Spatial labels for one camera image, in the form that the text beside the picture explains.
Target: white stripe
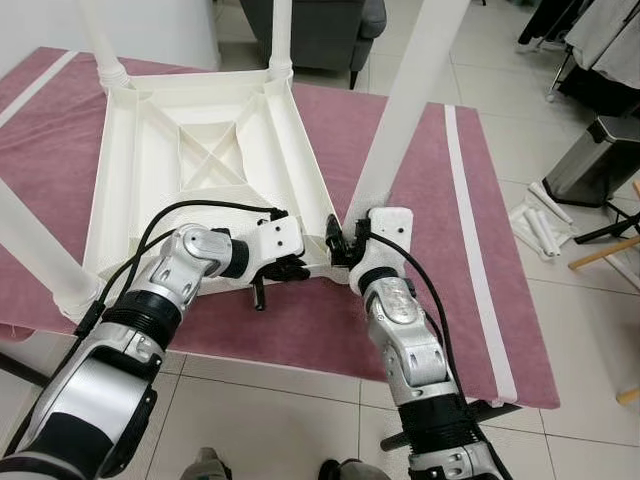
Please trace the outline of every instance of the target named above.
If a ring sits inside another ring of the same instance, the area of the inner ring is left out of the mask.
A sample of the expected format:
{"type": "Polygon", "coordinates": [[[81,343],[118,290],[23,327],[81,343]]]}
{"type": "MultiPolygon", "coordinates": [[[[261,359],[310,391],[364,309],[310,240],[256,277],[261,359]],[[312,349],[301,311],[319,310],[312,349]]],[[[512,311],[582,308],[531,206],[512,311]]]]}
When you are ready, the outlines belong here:
{"type": "Polygon", "coordinates": [[[44,87],[49,80],[56,76],[56,74],[69,63],[78,52],[67,52],[55,61],[42,75],[36,78],[31,85],[24,89],[24,91],[16,97],[16,99],[9,104],[7,108],[0,113],[0,128],[4,126],[11,118],[22,108],[25,104],[31,100],[31,98],[44,87]]]}
{"type": "Polygon", "coordinates": [[[471,198],[467,186],[464,164],[462,162],[462,152],[460,150],[460,139],[458,137],[458,123],[456,121],[456,109],[452,105],[445,105],[445,125],[447,130],[447,143],[449,145],[449,156],[451,158],[451,171],[453,173],[453,185],[458,201],[460,212],[460,224],[462,226],[462,236],[464,246],[467,251],[467,261],[471,273],[471,283],[478,304],[480,322],[484,332],[489,360],[496,379],[498,397],[506,402],[515,402],[518,398],[516,385],[513,381],[511,366],[507,351],[504,348],[500,326],[496,318],[496,312],[489,290],[487,272],[484,269],[482,252],[476,231],[476,222],[473,218],[471,208],[471,198]]]}

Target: wooden stick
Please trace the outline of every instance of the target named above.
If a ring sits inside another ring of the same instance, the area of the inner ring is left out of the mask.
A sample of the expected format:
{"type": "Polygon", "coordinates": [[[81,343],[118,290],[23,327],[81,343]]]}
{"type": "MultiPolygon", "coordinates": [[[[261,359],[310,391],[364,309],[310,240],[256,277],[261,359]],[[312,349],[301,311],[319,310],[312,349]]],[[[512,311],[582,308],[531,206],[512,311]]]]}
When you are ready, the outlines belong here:
{"type": "Polygon", "coordinates": [[[586,265],[587,263],[591,263],[594,262],[602,257],[606,257],[607,255],[611,255],[613,253],[619,252],[620,250],[624,250],[625,248],[629,248],[632,247],[636,244],[640,243],[640,235],[637,237],[633,237],[630,238],[629,240],[624,240],[620,243],[618,243],[617,245],[613,245],[612,247],[609,248],[605,248],[603,250],[600,250],[599,252],[596,252],[592,255],[588,255],[584,258],[580,258],[578,260],[576,260],[575,262],[571,262],[569,264],[569,268],[571,270],[575,270],[578,267],[582,267],[583,265],[586,265]]]}
{"type": "Polygon", "coordinates": [[[640,388],[634,388],[633,390],[622,392],[620,395],[616,396],[616,400],[620,405],[629,405],[638,398],[640,398],[640,388]]]}

